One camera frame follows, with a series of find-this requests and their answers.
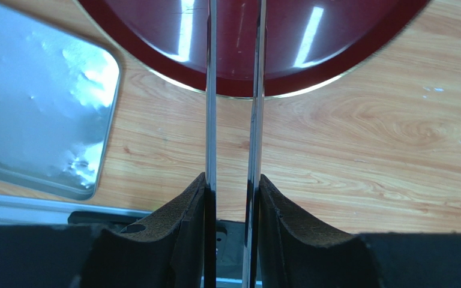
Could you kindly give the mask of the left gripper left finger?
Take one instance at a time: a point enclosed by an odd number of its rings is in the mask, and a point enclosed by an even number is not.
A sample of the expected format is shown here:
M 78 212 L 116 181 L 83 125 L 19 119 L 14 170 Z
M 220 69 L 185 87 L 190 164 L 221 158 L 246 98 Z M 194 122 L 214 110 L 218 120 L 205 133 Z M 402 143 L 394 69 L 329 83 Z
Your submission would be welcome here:
M 120 232 L 97 224 L 0 226 L 0 287 L 199 287 L 200 174 Z

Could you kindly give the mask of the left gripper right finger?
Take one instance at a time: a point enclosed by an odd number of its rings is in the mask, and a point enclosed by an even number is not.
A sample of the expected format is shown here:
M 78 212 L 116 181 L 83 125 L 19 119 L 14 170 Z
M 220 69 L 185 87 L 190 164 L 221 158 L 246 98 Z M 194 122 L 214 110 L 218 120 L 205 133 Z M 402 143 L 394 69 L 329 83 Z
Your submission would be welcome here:
M 461 233 L 350 234 L 259 183 L 264 287 L 461 287 Z

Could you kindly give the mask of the metal serving tongs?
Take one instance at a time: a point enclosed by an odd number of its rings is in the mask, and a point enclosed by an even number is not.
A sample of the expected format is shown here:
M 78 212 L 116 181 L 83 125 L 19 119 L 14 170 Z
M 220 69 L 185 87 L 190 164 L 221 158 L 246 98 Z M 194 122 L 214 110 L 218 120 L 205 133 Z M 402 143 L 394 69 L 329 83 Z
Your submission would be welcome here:
M 206 30 L 206 128 L 204 189 L 203 285 L 217 285 L 217 3 L 209 1 Z M 262 136 L 265 102 L 265 64 L 267 45 L 267 3 L 258 1 L 252 112 L 250 120 L 249 163 L 247 173 L 246 222 L 242 286 L 255 287 L 258 263 L 259 204 L 261 193 Z

